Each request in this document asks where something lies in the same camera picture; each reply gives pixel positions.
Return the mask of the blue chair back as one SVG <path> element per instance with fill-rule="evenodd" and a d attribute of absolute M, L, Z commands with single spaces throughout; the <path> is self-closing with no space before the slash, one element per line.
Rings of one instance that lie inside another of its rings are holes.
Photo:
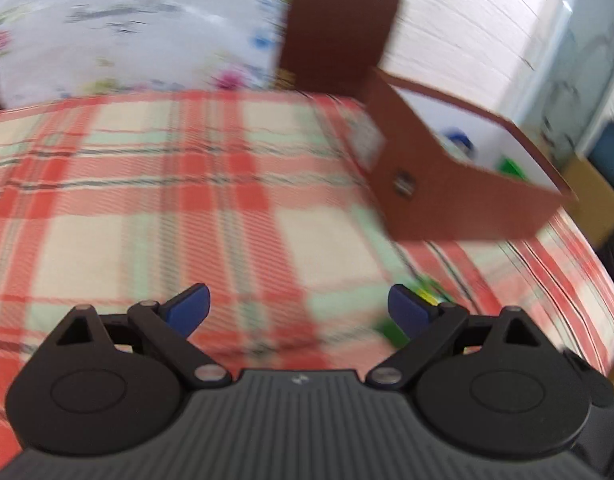
<path fill-rule="evenodd" d="M 588 155 L 589 162 L 614 186 L 614 122 L 608 122 Z"/>

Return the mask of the upper cardboard box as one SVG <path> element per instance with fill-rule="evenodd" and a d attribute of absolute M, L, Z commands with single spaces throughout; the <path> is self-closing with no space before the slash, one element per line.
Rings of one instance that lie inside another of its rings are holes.
<path fill-rule="evenodd" d="M 614 232 L 614 188 L 585 158 L 574 156 L 564 166 L 562 176 L 576 202 L 566 207 L 568 214 L 594 248 L 600 248 Z"/>

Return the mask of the brown cardboard storage box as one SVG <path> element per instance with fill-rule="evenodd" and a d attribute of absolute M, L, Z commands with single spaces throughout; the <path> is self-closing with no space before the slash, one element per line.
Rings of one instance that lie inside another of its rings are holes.
<path fill-rule="evenodd" d="M 521 240 L 575 199 L 520 128 L 472 103 L 382 70 L 360 103 L 349 151 L 395 240 Z M 474 159 L 441 137 L 451 128 L 472 140 Z M 528 180 L 499 174 L 501 157 Z"/>

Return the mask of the small green box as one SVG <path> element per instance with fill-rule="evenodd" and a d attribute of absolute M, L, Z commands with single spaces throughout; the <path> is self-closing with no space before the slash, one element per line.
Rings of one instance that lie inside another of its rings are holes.
<path fill-rule="evenodd" d="M 452 302 L 451 296 L 427 276 L 392 285 L 387 293 L 387 314 L 373 324 L 373 330 L 392 348 L 401 349 L 426 330 L 439 315 L 438 306 L 443 302 Z"/>

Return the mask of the green rectangular stick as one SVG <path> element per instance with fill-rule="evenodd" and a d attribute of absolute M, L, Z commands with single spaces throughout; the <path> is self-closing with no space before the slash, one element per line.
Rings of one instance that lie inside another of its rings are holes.
<path fill-rule="evenodd" d="M 499 174 L 504 174 L 507 177 L 527 181 L 528 177 L 522 167 L 512 158 L 501 157 L 497 170 Z"/>

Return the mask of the plaid bed sheet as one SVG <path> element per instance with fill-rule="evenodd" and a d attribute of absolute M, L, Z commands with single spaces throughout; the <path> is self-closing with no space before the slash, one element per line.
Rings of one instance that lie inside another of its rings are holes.
<path fill-rule="evenodd" d="M 393 242 L 344 144 L 360 107 L 257 92 L 94 96 L 0 112 L 0 468 L 5 393 L 75 304 L 116 313 L 194 283 L 194 341 L 230 370 L 388 356 L 392 284 L 429 278 L 480 314 L 524 308 L 607 372 L 614 284 L 556 214 L 519 242 Z"/>

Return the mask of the dark brown headboard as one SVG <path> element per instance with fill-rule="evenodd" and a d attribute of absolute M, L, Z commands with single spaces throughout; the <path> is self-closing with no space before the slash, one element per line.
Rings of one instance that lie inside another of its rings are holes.
<path fill-rule="evenodd" d="M 355 96 L 380 64 L 399 1 L 290 0 L 272 83 L 250 90 Z"/>

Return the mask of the blue tape roll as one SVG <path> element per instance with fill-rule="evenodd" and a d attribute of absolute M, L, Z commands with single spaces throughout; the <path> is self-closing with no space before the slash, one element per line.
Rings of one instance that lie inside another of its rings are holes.
<path fill-rule="evenodd" d="M 460 150 L 467 158 L 474 159 L 476 156 L 476 148 L 468 135 L 459 128 L 451 128 L 444 130 L 441 137 L 452 143 L 457 150 Z"/>

